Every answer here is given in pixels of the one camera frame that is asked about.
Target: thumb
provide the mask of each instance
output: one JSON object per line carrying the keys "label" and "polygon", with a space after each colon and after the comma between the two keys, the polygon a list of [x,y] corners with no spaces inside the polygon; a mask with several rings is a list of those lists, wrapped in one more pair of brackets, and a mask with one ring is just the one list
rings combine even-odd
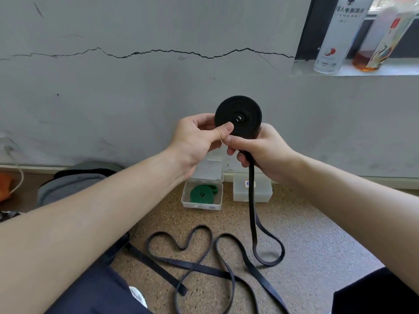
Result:
{"label": "thumb", "polygon": [[236,136],[227,136],[223,143],[227,145],[230,148],[233,148],[235,150],[241,150],[241,151],[247,151],[247,152],[253,152],[256,147],[257,140],[248,140],[241,137]]}
{"label": "thumb", "polygon": [[207,131],[207,136],[211,142],[221,141],[233,132],[233,129],[233,123],[227,122],[222,126],[216,127],[214,130]]}

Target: hand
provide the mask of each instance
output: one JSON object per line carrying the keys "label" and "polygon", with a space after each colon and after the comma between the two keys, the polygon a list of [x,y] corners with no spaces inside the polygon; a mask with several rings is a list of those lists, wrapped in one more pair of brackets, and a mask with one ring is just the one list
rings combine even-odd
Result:
{"label": "hand", "polygon": [[234,129],[231,122],[216,128],[214,116],[213,113],[202,113],[186,117],[181,119],[176,127],[169,148],[184,165],[185,179],[191,177],[196,165],[209,151],[221,147],[221,140]]}
{"label": "hand", "polygon": [[[255,159],[255,165],[267,177],[283,184],[287,184],[290,177],[290,164],[299,156],[286,144],[274,127],[266,123],[261,125],[254,140],[228,136],[223,142],[228,146],[228,155],[233,155],[236,150],[250,152]],[[243,167],[249,167],[249,162],[243,153],[238,153],[237,159]]]}

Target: green resistance band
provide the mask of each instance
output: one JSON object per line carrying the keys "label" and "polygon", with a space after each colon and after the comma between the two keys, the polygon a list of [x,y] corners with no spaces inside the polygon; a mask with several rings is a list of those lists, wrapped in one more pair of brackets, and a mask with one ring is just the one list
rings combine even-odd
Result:
{"label": "green resistance band", "polygon": [[199,204],[212,204],[214,195],[218,193],[216,185],[198,185],[191,190],[191,202]]}

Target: bottle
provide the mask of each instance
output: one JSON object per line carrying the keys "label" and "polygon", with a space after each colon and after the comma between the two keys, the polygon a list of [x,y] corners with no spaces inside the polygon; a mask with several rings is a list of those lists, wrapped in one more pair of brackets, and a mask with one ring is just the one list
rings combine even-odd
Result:
{"label": "bottle", "polygon": [[373,2],[374,0],[338,0],[314,64],[315,71],[339,71]]}
{"label": "bottle", "polygon": [[379,69],[415,19],[419,0],[393,0],[374,20],[352,64],[363,72]]}

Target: windowsill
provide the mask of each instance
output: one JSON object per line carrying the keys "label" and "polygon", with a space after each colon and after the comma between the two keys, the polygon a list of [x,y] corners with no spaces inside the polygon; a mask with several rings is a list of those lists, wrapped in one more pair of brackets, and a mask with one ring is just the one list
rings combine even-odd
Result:
{"label": "windowsill", "polygon": [[419,58],[388,59],[384,65],[374,72],[362,72],[347,59],[337,73],[323,74],[314,70],[314,61],[295,61],[292,65],[290,77],[299,76],[419,76]]}

